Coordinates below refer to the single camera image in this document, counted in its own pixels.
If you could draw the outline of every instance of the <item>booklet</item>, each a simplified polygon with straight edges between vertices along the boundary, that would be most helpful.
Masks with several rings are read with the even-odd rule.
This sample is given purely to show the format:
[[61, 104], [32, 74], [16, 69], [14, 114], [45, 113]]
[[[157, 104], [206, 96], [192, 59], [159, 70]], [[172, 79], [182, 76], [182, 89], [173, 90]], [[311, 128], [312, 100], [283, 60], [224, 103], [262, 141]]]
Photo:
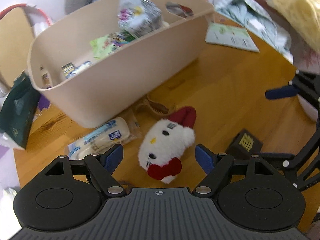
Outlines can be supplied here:
[[210, 23], [206, 43], [230, 46], [238, 49], [259, 52], [246, 28]]

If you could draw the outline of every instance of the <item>small box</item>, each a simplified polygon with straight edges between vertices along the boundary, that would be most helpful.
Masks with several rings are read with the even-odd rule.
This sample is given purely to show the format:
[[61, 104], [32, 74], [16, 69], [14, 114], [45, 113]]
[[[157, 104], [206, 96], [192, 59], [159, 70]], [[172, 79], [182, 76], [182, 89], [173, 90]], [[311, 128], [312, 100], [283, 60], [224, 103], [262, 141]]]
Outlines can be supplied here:
[[263, 143], [253, 136], [248, 130], [243, 129], [232, 140], [226, 153], [231, 154], [238, 160], [246, 160], [253, 154], [258, 154]]

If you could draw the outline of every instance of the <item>crosshair marking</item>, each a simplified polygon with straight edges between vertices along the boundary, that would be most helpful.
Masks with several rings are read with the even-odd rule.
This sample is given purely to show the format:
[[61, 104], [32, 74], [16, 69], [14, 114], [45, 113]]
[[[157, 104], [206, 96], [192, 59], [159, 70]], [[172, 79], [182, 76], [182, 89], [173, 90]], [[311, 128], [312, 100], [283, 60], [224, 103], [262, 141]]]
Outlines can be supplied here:
[[154, 192], [154, 194], [161, 196], [162, 194], [164, 194], [164, 192], [161, 190], [158, 190], [158, 191]]

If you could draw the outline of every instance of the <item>green package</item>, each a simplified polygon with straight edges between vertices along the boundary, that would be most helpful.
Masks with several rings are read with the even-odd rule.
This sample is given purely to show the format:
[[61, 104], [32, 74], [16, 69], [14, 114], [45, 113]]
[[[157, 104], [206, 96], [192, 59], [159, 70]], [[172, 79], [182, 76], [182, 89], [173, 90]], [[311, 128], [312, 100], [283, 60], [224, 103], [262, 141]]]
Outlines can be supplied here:
[[96, 59], [108, 57], [110, 54], [120, 49], [123, 45], [128, 44], [133, 40], [135, 40], [135, 38], [126, 31], [111, 33], [97, 38], [93, 41], [90, 41], [93, 57]]
[[90, 41], [94, 58], [105, 58], [117, 50], [117, 46], [111, 43], [113, 37], [114, 34], [112, 33]]

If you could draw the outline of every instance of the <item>packaged food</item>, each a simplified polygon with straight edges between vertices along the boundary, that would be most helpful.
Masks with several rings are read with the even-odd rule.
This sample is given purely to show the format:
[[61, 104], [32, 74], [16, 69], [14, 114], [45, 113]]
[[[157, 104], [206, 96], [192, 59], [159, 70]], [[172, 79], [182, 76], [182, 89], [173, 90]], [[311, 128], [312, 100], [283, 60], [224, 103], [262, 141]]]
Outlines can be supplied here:
[[70, 62], [62, 67], [62, 72], [63, 72], [64, 76], [67, 77], [68, 74], [71, 73], [72, 71], [74, 71], [75, 69], [76, 69], [75, 65], [73, 65]]
[[93, 50], [94, 58], [102, 59], [133, 40], [135, 40], [135, 38], [130, 33], [127, 31], [122, 31], [97, 38], [91, 41], [90, 44]]
[[92, 153], [105, 153], [116, 143], [126, 144], [140, 137], [140, 128], [132, 110], [106, 122], [88, 135], [69, 144], [66, 155], [70, 160], [83, 159]]
[[43, 88], [53, 87], [50, 73], [43, 66], [40, 66], [40, 75], [43, 82]]
[[79, 73], [81, 73], [82, 71], [84, 71], [86, 68], [90, 67], [92, 65], [91, 61], [86, 61], [84, 63], [82, 63], [79, 67], [76, 67], [74, 70], [72, 70], [71, 72], [69, 72], [66, 76], [66, 79], [71, 78], [75, 75], [78, 75]]
[[161, 10], [150, 0], [120, 0], [119, 27], [139, 38], [162, 27]]

